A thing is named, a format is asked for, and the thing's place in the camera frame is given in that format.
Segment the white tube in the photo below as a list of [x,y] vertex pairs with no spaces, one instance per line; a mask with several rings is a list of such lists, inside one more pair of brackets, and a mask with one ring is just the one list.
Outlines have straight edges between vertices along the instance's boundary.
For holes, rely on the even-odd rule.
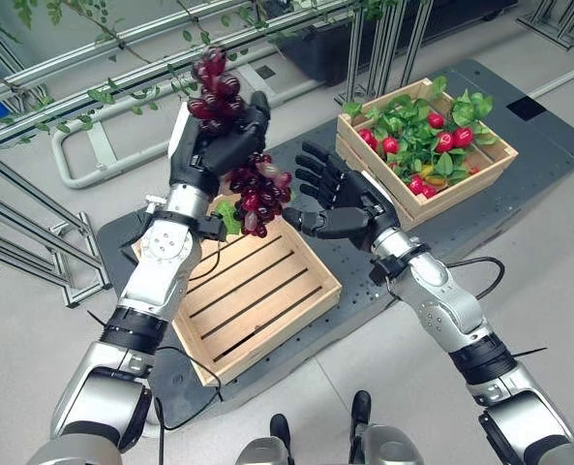
[[574,79],[574,70],[569,71],[568,73],[547,82],[545,85],[538,87],[533,92],[530,92],[529,96],[532,99],[536,100],[537,98],[542,97],[543,95],[551,92],[552,90],[557,89],[561,85],[566,84],[568,81],[572,79]]

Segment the strawberry plant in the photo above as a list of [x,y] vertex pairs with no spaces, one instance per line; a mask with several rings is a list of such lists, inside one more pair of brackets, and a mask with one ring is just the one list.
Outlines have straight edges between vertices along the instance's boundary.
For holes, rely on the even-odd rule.
[[[433,82],[431,101],[445,90],[446,78]],[[412,100],[399,95],[385,107],[371,108],[365,116],[370,128],[360,129],[360,137],[387,163],[414,195],[427,199],[478,172],[466,165],[469,147],[497,141],[480,124],[493,109],[493,98],[480,92],[451,101],[449,111],[440,114],[426,99]],[[351,118],[362,113],[362,105],[347,103],[343,111]]]

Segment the black joint cover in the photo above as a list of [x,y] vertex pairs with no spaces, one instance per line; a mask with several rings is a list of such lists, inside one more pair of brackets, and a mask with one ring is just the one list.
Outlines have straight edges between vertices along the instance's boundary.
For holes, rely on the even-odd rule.
[[219,240],[221,242],[227,240],[227,226],[222,221],[222,217],[214,216],[213,214],[201,218],[198,221],[196,231],[205,239]]

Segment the aluminum rail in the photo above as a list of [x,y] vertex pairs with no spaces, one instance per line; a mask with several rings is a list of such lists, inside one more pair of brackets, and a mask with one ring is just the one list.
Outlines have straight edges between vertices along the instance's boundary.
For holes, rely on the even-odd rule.
[[[275,19],[267,21],[268,26],[263,29],[244,29],[240,32],[224,36],[219,43],[225,49],[237,49],[252,45],[256,41],[265,38],[267,34],[285,32],[290,29],[305,27],[317,21],[319,17],[330,17],[342,13],[351,5],[350,0],[334,0],[319,5],[315,9],[300,10],[288,15],[282,15]],[[119,90],[111,91],[107,84],[91,88],[100,88],[111,91],[113,96],[134,92],[139,88],[152,85],[167,79],[170,71],[167,65],[171,65],[173,70],[182,71],[197,61],[202,53],[202,48],[194,48],[171,55],[168,60],[160,60],[150,65],[137,68],[125,75],[115,77],[113,80],[119,86]],[[77,92],[65,99],[57,101],[43,108],[40,112],[30,113],[18,119],[15,124],[8,127],[0,128],[0,144],[10,142],[21,136],[30,136],[37,130],[35,124],[45,121],[48,118],[66,118],[71,119],[75,116],[96,109],[102,104],[92,100],[86,93],[86,90]]]
[[[190,13],[192,17],[205,17],[249,3],[248,0],[217,0],[208,4],[192,7],[190,8]],[[186,12],[175,13],[122,31],[119,34],[119,38],[131,46],[177,27],[181,27],[189,22],[192,21]],[[50,58],[23,71],[9,75],[5,77],[5,79],[12,84],[30,89],[44,83],[48,78],[69,71],[76,66],[100,56],[112,54],[117,50],[120,51],[120,48],[114,39],[99,44],[81,46],[80,48]],[[7,85],[0,82],[0,101],[13,96],[14,92]]]

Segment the black cable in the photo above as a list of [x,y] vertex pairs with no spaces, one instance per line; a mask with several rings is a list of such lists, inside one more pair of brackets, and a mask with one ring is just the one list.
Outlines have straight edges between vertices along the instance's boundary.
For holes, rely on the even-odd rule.
[[209,373],[214,378],[214,380],[216,380],[216,382],[218,383],[218,387],[216,387],[216,391],[214,392],[214,394],[209,398],[209,400],[202,407],[200,407],[195,413],[191,414],[189,417],[187,417],[186,419],[177,423],[174,426],[166,426],[166,424],[164,423],[164,408],[162,405],[162,400],[160,400],[159,397],[155,398],[156,414],[158,416],[158,421],[160,422],[160,450],[159,450],[159,464],[160,465],[164,464],[164,436],[165,436],[165,431],[173,431],[175,429],[179,429],[180,427],[188,424],[190,421],[192,421],[193,419],[198,417],[200,414],[202,414],[207,409],[207,407],[209,407],[213,403],[213,401],[216,400],[216,397],[220,396],[220,399],[222,400],[222,394],[221,394],[222,380],[220,379],[220,377],[218,375],[216,375],[213,371],[211,371],[205,365],[200,363],[194,357],[189,356],[188,354],[183,352],[178,347],[162,346],[162,347],[158,347],[156,352],[165,351],[165,350],[175,351],[178,354],[180,354],[181,356],[187,358],[189,361],[198,365],[200,368],[202,368],[207,373]]
[[500,260],[496,259],[495,257],[476,257],[475,259],[461,260],[460,262],[454,262],[454,263],[447,263],[446,264],[446,266],[448,268],[454,268],[456,266],[464,266],[466,264],[478,264],[481,262],[490,262],[492,264],[496,264],[499,268],[499,273],[498,273],[498,277],[491,284],[491,286],[489,286],[487,289],[485,289],[483,292],[481,292],[480,294],[478,294],[476,296],[476,298],[478,300],[480,300],[482,297],[490,294],[491,291],[493,289],[495,289],[498,286],[498,284],[501,282],[501,279],[503,278],[503,275],[506,272],[506,267],[504,266],[504,264]]
[[200,279],[200,278],[204,278],[205,276],[208,276],[209,274],[213,273],[213,271],[218,267],[219,264],[220,264],[220,241],[218,241],[218,252],[217,252],[216,262],[213,263],[213,266],[211,266],[211,269],[209,269],[209,271],[205,271],[204,273],[200,274],[199,276],[195,276],[194,278],[190,278],[190,281],[195,281],[196,279]]

